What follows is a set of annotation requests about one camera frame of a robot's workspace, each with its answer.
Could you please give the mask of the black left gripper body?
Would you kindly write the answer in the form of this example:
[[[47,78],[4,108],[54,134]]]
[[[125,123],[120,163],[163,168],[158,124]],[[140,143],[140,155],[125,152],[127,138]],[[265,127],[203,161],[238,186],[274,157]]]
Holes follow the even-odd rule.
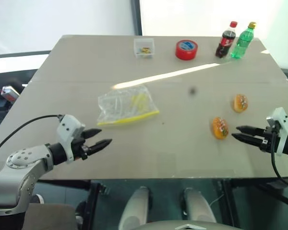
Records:
[[[74,160],[82,159],[86,160],[88,158],[87,152],[89,147],[85,145],[84,138],[75,138],[72,141],[72,154]]]

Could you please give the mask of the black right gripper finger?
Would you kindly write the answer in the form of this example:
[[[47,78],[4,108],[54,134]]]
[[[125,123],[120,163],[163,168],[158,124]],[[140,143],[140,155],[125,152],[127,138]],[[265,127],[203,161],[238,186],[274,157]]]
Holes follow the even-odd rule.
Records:
[[[237,126],[236,129],[239,130],[243,134],[257,135],[258,128],[253,127],[253,126]]]
[[[262,140],[259,138],[254,138],[252,136],[247,136],[245,134],[241,134],[241,133],[233,133],[231,134],[236,140],[249,144],[249,145],[253,145],[256,147],[260,147]]]

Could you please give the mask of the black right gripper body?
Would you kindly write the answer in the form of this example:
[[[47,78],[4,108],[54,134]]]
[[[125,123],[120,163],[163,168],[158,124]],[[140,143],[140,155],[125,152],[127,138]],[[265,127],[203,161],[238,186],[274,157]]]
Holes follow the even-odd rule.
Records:
[[[263,152],[276,153],[277,139],[279,129],[274,127],[266,127],[266,129],[257,128],[257,135],[263,137],[259,149]]]

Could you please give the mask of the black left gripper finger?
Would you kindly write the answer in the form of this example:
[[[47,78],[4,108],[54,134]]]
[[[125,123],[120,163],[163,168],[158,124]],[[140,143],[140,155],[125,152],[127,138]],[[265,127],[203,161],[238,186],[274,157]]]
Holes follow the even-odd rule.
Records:
[[[89,147],[87,154],[95,154],[103,150],[105,147],[107,147],[111,142],[112,142],[112,139],[101,140],[97,142],[95,145]]]
[[[97,135],[101,131],[102,130],[98,128],[91,128],[91,129],[84,130],[84,139],[92,138],[93,136]]]

